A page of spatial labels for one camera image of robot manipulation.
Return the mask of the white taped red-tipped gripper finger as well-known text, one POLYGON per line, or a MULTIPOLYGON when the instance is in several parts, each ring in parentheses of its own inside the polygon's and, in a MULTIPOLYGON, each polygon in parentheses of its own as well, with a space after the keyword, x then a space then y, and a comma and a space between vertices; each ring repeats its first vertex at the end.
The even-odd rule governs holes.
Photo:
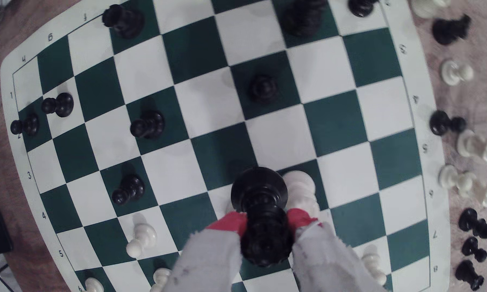
POLYGON ((305 210, 287 211, 294 233, 293 273, 301 291, 385 291, 332 226, 305 210))
POLYGON ((191 234, 163 291, 231 291, 246 229, 247 214, 232 211, 191 234))

